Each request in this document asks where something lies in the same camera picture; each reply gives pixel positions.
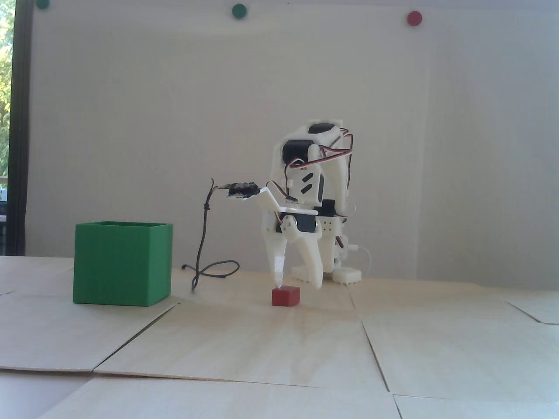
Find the wooden panel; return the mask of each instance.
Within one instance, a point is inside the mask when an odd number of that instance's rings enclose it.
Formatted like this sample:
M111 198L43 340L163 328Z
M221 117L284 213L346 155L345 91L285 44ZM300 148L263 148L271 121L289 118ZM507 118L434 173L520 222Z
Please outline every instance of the wooden panel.
M372 280L350 292L390 391L559 401L559 328L474 285Z
M398 419L389 393L192 380L94 378L41 419Z
M91 377L92 374L0 371L0 417L35 419Z
M73 258L0 256L0 294L11 291L48 292L51 279L61 274L72 276L73 268ZM59 289L52 289L51 292L57 292ZM69 295L72 295L71 282Z
M197 302L217 303L227 306L269 307L272 301L274 282L269 273L237 272L225 279L201 277L194 294L191 292L193 278L191 270L173 271L172 294ZM322 310L353 311L353 304L346 286L331 280L315 289L309 283L286 275L284 285L301 287L300 307L320 308Z
M559 403L478 402L395 396L402 419L556 419Z
M359 313L432 322L455 320L533 323L518 310L484 288L461 282L365 279L348 287Z
M91 371L175 305L74 304L67 297L10 294L0 304L0 368Z
M97 372L384 391L355 313L187 302Z
M559 292L531 289L488 288L539 322L559 325Z

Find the green dot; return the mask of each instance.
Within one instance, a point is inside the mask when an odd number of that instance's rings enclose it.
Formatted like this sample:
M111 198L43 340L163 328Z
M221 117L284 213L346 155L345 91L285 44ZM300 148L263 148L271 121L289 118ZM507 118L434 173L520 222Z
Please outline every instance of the green dot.
M35 4L39 9L46 9L50 4L50 0L35 0Z
M242 19L247 15L247 7L242 3L237 3L233 6L233 16L237 19Z

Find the green box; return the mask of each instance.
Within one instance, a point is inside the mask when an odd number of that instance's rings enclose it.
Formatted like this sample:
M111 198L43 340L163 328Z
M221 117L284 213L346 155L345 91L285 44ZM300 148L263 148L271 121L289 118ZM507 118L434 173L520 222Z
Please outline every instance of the green box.
M74 303L151 306L168 297L172 248L172 224L77 224Z

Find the foliage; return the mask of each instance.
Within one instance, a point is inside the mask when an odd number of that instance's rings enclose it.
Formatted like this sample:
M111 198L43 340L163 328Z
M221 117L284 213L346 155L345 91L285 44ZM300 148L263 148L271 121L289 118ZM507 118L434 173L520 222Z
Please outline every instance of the foliage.
M8 175L15 10L16 0L0 0L0 176Z

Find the white wall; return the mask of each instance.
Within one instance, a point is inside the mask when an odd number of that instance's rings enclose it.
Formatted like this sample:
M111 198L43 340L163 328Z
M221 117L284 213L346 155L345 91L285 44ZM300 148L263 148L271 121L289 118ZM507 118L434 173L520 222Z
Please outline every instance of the white wall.
M103 4L35 13L29 255L71 256L79 222L141 220L174 223L174 264L192 263L210 177L262 184L277 141L331 117L356 136L347 233L372 274L414 277L427 66L407 8ZM257 207L216 195L205 262L267 270Z
M193 262L209 178L264 183L282 136L332 117L356 135L347 232L371 276L559 288L557 15L514 11L553 3L414 2L443 7L417 28L404 1L241 22L181 3L36 11L28 254L71 256L78 222L166 221ZM258 209L212 204L204 261L266 270Z
M432 11L418 278L559 287L559 19Z

